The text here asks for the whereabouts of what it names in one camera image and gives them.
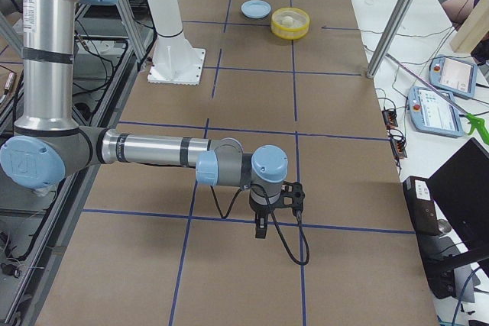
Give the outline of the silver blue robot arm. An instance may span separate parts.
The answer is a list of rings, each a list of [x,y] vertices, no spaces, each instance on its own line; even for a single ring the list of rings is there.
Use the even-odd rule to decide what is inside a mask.
[[[41,189],[98,164],[189,167],[199,184],[249,191],[256,235],[291,195],[287,155],[274,145],[245,153],[232,138],[208,140],[122,134],[82,127],[72,116],[74,17],[82,0],[23,0],[24,112],[1,148],[4,172]],[[99,0],[114,4],[118,0]]]

